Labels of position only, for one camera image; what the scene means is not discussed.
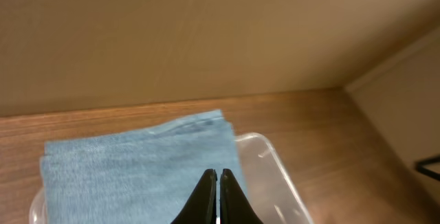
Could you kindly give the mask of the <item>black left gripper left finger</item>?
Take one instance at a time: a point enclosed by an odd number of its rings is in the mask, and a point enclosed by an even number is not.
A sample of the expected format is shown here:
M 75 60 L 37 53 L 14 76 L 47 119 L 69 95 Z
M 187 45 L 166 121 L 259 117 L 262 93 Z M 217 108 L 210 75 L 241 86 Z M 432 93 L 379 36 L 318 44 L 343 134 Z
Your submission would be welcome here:
M 216 171 L 207 169 L 171 224 L 215 224 L 217 222 L 216 194 Z

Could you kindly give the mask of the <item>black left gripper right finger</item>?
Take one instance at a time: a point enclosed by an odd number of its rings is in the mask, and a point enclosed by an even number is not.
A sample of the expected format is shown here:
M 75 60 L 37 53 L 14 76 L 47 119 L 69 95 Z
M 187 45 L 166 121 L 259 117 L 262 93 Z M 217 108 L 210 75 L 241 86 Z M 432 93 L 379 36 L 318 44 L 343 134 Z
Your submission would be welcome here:
M 230 169 L 220 178 L 220 224 L 263 224 Z

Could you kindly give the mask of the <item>blue denim cloth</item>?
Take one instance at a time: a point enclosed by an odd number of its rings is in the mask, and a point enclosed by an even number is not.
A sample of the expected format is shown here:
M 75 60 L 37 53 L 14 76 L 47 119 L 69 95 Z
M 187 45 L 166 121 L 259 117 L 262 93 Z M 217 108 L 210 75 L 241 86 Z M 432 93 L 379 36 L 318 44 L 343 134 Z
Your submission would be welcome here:
M 170 223 L 207 169 L 245 186 L 231 123 L 219 110 L 149 128 L 45 144 L 50 223 Z

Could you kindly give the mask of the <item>clear plastic storage bin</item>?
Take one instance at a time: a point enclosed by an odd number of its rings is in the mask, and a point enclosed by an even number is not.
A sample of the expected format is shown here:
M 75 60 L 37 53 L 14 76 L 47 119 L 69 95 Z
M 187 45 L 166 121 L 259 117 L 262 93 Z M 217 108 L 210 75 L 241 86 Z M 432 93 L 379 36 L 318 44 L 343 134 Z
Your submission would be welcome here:
M 263 223 L 310 223 L 289 175 L 271 142 L 261 134 L 235 137 L 245 186 L 240 187 L 252 209 Z M 220 178 L 217 172 L 217 222 L 220 223 Z M 31 223 L 50 223 L 47 217 L 44 186 L 34 197 L 29 210 Z

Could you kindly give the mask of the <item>black frame at wall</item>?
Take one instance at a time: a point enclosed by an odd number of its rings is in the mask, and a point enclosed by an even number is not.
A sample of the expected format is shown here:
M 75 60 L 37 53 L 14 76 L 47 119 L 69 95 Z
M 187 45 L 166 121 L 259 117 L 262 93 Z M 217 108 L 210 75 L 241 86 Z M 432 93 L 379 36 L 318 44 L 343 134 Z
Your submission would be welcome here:
M 429 166 L 429 165 L 438 164 L 438 163 L 439 163 L 439 155 L 435 155 L 432 157 L 428 157 L 428 158 L 416 161 L 415 165 L 414 165 L 414 169 L 422 175 L 425 175 L 425 176 L 427 176 L 431 179 L 434 179 L 436 181 L 440 181 L 439 173 L 427 168 L 427 166 Z

